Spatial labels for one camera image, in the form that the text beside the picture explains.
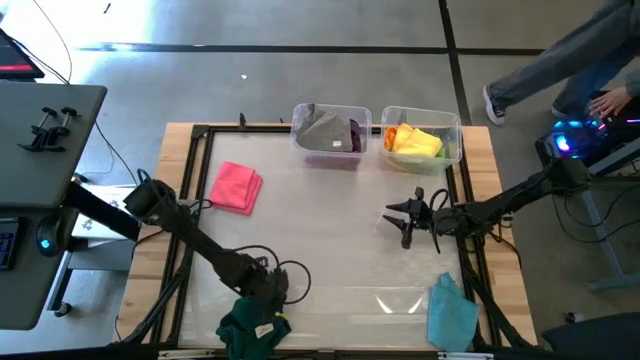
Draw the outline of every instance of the hand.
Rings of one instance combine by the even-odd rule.
[[[594,99],[589,106],[592,115],[600,113],[601,118],[606,118],[611,113],[618,115],[620,110],[631,101],[631,95],[626,87],[619,87]]]

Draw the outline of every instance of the wooden table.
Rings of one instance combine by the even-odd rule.
[[[169,123],[162,143],[154,177],[167,183],[176,193],[180,191],[193,125],[194,123]],[[287,126],[284,124],[259,125]],[[237,124],[228,124],[228,126],[237,126]],[[499,194],[502,192],[502,186],[498,177],[489,130],[486,127],[467,126],[463,127],[463,135],[475,200],[482,201]],[[199,175],[204,146],[198,146],[198,151],[194,163],[192,182],[189,186],[188,198],[190,199],[195,197],[196,181]],[[454,168],[454,173],[458,187],[458,199],[464,202],[459,167],[456,166]],[[157,228],[155,227],[144,227],[140,237],[156,230]],[[513,236],[510,229],[504,229],[503,237],[513,244]],[[123,337],[134,330],[158,297],[169,238],[169,234],[162,234],[141,244],[136,249],[117,322],[118,330]],[[182,255],[182,244],[180,246],[176,267],[180,263]],[[486,241],[485,253],[496,303],[511,324],[518,329],[518,332],[526,340],[532,344],[537,343],[517,256],[505,244],[496,243],[490,237]],[[161,336],[163,340],[169,333],[174,307],[175,295],[169,303],[165,314]],[[482,334],[485,341],[489,342],[489,331],[484,309],[481,309],[480,314]]]

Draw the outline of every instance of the purple cloth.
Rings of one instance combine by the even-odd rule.
[[[360,143],[360,125],[357,121],[349,119],[351,123],[351,143],[353,143],[352,152],[362,152],[362,144]]]

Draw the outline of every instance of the white shoe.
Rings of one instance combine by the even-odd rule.
[[[487,90],[487,85],[482,88],[482,97],[485,102],[485,110],[487,112],[487,116],[489,120],[496,124],[497,126],[504,125],[505,113],[504,110],[500,107],[493,105],[491,102],[491,97],[489,97],[489,91]]]

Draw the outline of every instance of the sneaker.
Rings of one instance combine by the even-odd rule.
[[[569,114],[563,113],[562,111],[556,109],[555,106],[551,106],[551,114],[553,114],[553,116],[557,117],[558,119],[567,119],[569,117]]]
[[[491,97],[489,97],[487,85],[482,88],[482,97],[484,97],[485,110],[487,111],[489,120],[491,120],[491,122],[498,126],[504,125],[504,110],[499,106],[493,105],[493,103],[491,102]]]

